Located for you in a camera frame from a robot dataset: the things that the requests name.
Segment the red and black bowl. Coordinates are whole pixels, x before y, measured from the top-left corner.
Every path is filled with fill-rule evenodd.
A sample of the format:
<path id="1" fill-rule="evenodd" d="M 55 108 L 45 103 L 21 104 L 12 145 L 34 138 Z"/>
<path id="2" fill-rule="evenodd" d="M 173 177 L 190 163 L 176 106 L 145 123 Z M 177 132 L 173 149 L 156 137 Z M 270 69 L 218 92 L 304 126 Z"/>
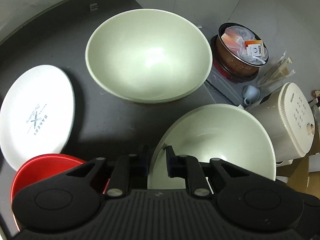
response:
<path id="1" fill-rule="evenodd" d="M 26 161 L 10 191 L 16 225 L 61 233 L 88 223 L 99 207 L 99 197 L 87 181 L 93 166 L 65 154 L 43 154 Z"/>

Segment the small white plate cross logo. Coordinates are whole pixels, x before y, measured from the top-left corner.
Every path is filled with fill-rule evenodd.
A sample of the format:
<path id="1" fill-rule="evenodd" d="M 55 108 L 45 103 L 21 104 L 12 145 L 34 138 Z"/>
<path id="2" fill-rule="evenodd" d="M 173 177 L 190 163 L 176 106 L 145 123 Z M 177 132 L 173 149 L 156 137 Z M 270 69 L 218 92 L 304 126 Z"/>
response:
<path id="1" fill-rule="evenodd" d="M 39 155 L 60 153 L 71 135 L 75 96 L 67 74 L 51 65 L 24 72 L 1 106 L 1 152 L 17 171 Z"/>

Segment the cream bowl patterned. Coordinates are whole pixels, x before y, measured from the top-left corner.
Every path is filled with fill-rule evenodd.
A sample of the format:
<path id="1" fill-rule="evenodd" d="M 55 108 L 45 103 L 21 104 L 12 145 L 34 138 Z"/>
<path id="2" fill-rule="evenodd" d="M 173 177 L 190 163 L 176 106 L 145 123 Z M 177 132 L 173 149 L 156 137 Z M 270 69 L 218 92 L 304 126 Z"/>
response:
<path id="1" fill-rule="evenodd" d="M 165 103 L 201 87 L 213 55 L 189 20 L 164 10 L 135 9 L 93 31 L 85 61 L 93 80 L 110 94 L 136 103 Z"/>

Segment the small blue cup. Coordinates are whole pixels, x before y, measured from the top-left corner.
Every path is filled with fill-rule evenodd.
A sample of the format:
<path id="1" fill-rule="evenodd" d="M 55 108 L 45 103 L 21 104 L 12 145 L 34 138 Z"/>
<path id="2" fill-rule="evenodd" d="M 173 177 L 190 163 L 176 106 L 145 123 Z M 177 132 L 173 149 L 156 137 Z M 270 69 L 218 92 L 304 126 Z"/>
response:
<path id="1" fill-rule="evenodd" d="M 242 90 L 242 97 L 244 105 L 249 106 L 259 99 L 260 90 L 253 85 L 247 85 Z"/>

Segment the cream electric kettle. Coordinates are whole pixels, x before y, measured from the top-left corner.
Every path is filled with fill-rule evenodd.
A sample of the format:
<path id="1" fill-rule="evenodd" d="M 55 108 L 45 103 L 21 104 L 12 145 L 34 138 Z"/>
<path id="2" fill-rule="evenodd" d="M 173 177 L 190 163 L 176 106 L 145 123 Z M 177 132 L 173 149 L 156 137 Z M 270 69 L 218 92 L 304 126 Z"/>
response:
<path id="1" fill-rule="evenodd" d="M 304 157 L 313 143 L 315 120 L 301 89 L 285 83 L 246 110 L 266 129 L 277 162 Z"/>

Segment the brown pot with trash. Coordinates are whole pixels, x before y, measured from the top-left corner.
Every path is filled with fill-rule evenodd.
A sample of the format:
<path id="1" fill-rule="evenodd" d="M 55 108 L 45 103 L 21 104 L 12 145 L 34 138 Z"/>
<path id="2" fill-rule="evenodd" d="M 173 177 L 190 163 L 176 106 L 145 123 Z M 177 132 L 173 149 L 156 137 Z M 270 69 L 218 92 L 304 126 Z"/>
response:
<path id="1" fill-rule="evenodd" d="M 238 23 L 222 24 L 210 46 L 213 66 L 234 83 L 254 80 L 259 69 L 268 63 L 269 53 L 263 40 Z"/>

